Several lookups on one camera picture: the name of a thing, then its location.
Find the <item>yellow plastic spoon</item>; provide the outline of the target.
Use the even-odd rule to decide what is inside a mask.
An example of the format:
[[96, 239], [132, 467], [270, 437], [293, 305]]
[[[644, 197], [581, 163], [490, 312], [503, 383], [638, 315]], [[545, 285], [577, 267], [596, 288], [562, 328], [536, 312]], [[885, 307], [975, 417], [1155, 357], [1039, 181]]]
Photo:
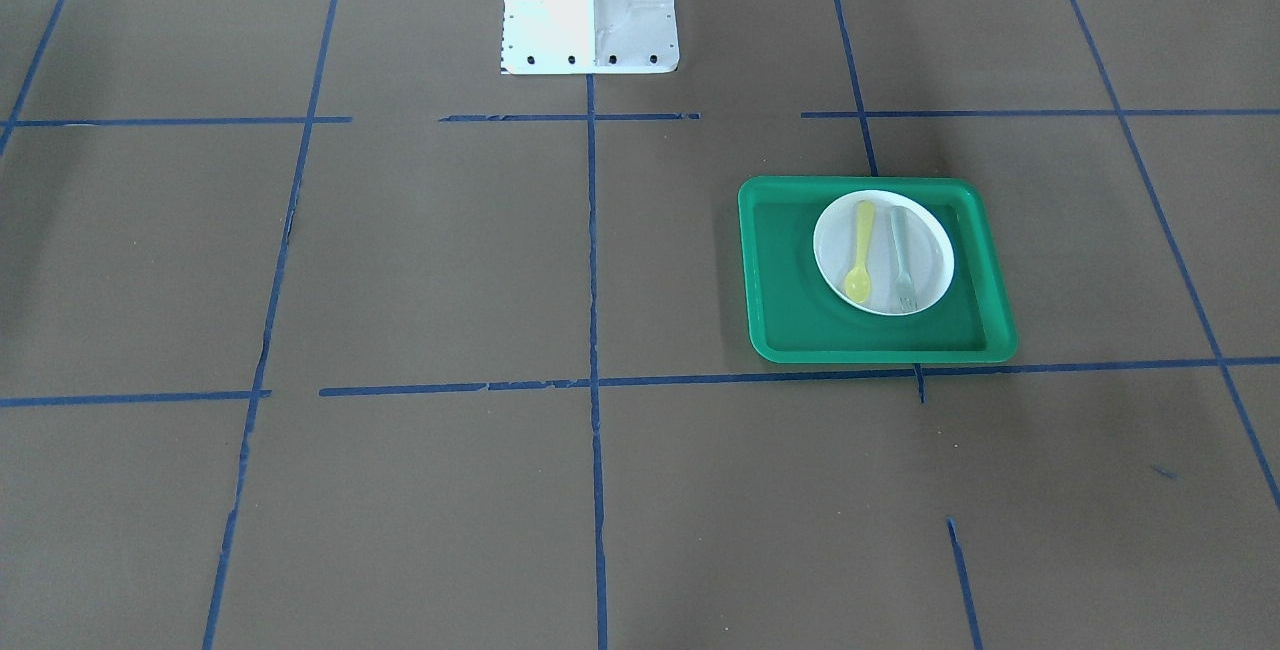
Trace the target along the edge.
[[876, 223], [876, 203], [863, 200], [854, 209], [852, 267], [844, 276], [842, 290], [854, 305], [867, 303], [872, 293], [872, 280], [868, 267], [870, 235]]

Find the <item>green plastic tray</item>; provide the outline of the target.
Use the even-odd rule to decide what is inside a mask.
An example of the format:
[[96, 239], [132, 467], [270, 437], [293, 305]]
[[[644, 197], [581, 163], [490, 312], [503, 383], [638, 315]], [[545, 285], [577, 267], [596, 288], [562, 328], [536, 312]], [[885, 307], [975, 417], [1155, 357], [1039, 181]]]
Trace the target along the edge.
[[[941, 302], [904, 317], [838, 299], [819, 275], [812, 237], [842, 194], [884, 189], [922, 203], [955, 250]], [[996, 363], [1019, 337], [980, 194], [956, 179], [755, 177], [739, 191], [751, 344], [776, 363]]]

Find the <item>pale grey plastic fork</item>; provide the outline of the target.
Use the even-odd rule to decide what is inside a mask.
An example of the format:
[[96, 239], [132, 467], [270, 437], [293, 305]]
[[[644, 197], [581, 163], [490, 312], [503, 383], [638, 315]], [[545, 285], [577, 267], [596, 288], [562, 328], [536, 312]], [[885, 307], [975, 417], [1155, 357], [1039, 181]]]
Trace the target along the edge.
[[893, 243], [896, 276], [892, 293], [900, 313], [916, 312], [916, 290], [910, 271], [909, 212], [905, 205], [895, 205], [890, 212], [890, 230]]

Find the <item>white round plate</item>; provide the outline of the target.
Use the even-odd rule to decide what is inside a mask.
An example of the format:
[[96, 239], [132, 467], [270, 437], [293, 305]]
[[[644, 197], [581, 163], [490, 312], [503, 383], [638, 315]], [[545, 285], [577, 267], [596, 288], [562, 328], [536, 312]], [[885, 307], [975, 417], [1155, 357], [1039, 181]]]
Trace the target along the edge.
[[[867, 303], [854, 305], [846, 298], [842, 284], [844, 276], [852, 267], [854, 209], [863, 200], [876, 203], [876, 223], [868, 257], [872, 293]], [[914, 313], [922, 313], [941, 302], [951, 287], [955, 273], [955, 250], [950, 235], [922, 203], [884, 189], [854, 191], [840, 196], [823, 209], [812, 237], [815, 264], [827, 287], [850, 307], [873, 316], [914, 316], [899, 312], [892, 293], [896, 264], [890, 212], [895, 205], [905, 205], [909, 212], [910, 271], [916, 290]]]

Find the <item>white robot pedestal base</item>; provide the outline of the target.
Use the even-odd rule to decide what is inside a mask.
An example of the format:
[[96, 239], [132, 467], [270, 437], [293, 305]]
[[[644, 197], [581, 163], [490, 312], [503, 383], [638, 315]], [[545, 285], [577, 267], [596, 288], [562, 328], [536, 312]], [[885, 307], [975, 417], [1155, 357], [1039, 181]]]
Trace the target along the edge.
[[680, 59], [676, 0], [503, 0], [502, 73], [672, 73]]

